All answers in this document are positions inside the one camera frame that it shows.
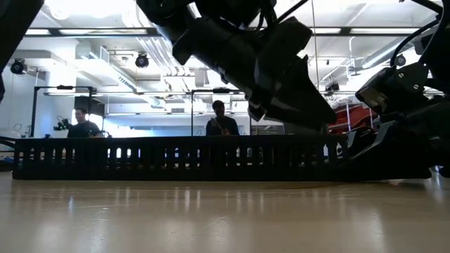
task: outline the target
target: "metal frame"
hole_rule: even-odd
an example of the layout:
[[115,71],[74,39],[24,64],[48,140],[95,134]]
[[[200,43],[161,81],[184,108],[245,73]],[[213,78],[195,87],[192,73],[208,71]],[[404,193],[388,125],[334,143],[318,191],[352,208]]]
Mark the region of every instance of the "metal frame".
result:
[[96,89],[92,86],[35,86],[34,87],[34,93],[33,93],[33,108],[32,108],[32,116],[31,116],[31,129],[30,129],[30,137],[34,137],[34,128],[36,126],[36,109],[37,109],[37,92],[40,89],[58,89],[58,90],[73,90],[73,89],[87,89],[89,91],[89,102],[88,102],[88,108],[87,113],[91,113],[91,107],[92,107],[92,94],[96,91]]

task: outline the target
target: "dark shirt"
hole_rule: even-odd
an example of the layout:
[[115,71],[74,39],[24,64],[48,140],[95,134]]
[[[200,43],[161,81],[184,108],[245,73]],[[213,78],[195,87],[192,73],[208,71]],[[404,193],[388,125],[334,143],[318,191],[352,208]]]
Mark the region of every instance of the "dark shirt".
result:
[[230,135],[239,135],[239,129],[236,120],[224,116],[215,118],[215,121],[217,123],[215,123],[214,120],[211,119],[206,124],[206,136],[221,136],[223,130],[228,131]]
[[87,138],[90,136],[96,136],[101,131],[98,126],[93,122],[78,123],[72,126],[67,134],[68,138]]

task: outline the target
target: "pipe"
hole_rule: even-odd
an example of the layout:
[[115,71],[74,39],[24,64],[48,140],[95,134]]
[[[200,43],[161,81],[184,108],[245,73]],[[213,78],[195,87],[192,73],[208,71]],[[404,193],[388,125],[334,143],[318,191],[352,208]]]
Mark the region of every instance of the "pipe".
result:
[[164,54],[164,57],[166,57],[173,66],[177,67],[179,69],[179,72],[183,72],[183,73],[181,73],[182,75],[188,74],[188,72],[186,72],[186,70],[185,70],[187,67],[182,66],[177,60],[175,60],[174,57],[170,57],[170,55],[167,53],[167,52],[170,52],[171,49],[167,46],[167,44],[165,43],[165,40],[162,38],[157,38],[155,40],[156,40],[156,42],[159,42],[159,45],[160,45],[161,51]]
[[162,56],[163,52],[161,49],[158,48],[155,41],[153,41],[153,38],[150,38],[148,41],[151,44],[151,48],[153,48],[153,50],[155,50],[155,54],[157,55],[157,57],[165,64],[165,66],[167,68],[170,69],[170,73],[173,75],[176,75],[177,74],[176,68],[174,66],[171,66],[169,60]]

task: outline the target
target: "ceiling light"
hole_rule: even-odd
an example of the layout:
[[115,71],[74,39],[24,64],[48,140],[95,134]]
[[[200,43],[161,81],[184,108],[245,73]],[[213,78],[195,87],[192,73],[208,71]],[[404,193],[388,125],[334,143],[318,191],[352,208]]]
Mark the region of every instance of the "ceiling light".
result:
[[121,34],[147,34],[145,29],[61,29],[64,35],[98,34],[98,35],[121,35]]
[[311,28],[315,34],[338,34],[340,28]]
[[47,29],[28,29],[25,35],[50,35]]
[[352,28],[350,34],[412,34],[418,28]]

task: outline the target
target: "red machine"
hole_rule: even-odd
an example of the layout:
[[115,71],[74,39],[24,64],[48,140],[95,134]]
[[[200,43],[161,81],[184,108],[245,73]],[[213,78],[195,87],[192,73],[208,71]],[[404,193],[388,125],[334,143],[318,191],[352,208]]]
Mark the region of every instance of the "red machine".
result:
[[334,111],[337,121],[328,125],[330,134],[345,134],[357,127],[372,128],[373,120],[378,117],[374,111],[361,103],[342,104],[337,106]]

